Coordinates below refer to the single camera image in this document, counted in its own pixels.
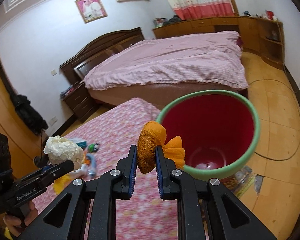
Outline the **person's left hand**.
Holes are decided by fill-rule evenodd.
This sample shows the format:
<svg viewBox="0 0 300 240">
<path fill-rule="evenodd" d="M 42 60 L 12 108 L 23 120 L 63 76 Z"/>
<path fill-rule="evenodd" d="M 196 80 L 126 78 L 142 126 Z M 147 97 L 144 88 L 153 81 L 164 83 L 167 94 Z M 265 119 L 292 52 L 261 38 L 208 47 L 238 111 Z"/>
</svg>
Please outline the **person's left hand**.
<svg viewBox="0 0 300 240">
<path fill-rule="evenodd" d="M 30 201 L 28 203 L 28 206 L 30 211 L 24 219 L 24 223 L 26 226 L 29 226 L 38 216 L 38 210 L 36 209 L 34 202 Z M 6 225 L 4 236 L 7 239 L 16 239 L 25 230 L 25 228 L 21 227 L 21 219 L 17 217 L 5 215 L 3 220 Z"/>
</svg>

